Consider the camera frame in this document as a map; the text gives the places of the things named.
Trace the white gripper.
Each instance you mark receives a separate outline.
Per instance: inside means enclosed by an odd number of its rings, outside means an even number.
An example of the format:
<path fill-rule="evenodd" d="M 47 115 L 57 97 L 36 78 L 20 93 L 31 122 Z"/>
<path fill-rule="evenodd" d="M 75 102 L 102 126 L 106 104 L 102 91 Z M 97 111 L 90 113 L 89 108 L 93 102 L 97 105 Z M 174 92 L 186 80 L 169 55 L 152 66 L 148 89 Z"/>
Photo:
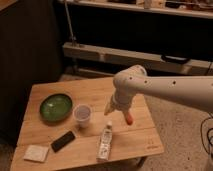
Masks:
<path fill-rule="evenodd" d="M 134 98 L 133 94 L 115 91 L 114 94 L 112 95 L 111 102 L 108 102 L 105 107 L 104 115 L 108 115 L 116 109 L 119 111 L 123 111 L 126 121 L 128 122 L 132 121 L 132 116 L 128 110 L 132 105 L 133 98 Z"/>

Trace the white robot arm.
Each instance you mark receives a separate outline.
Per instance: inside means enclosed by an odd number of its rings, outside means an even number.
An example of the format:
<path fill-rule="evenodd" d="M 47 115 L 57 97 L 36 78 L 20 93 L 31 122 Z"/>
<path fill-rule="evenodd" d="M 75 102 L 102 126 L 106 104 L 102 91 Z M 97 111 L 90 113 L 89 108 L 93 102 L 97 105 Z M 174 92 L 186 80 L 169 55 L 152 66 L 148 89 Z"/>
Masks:
<path fill-rule="evenodd" d="M 128 124 L 133 123 L 130 108 L 136 94 L 146 94 L 213 113 L 213 76 L 148 76 L 141 65 L 114 75 L 115 91 L 104 114 L 121 111 Z"/>

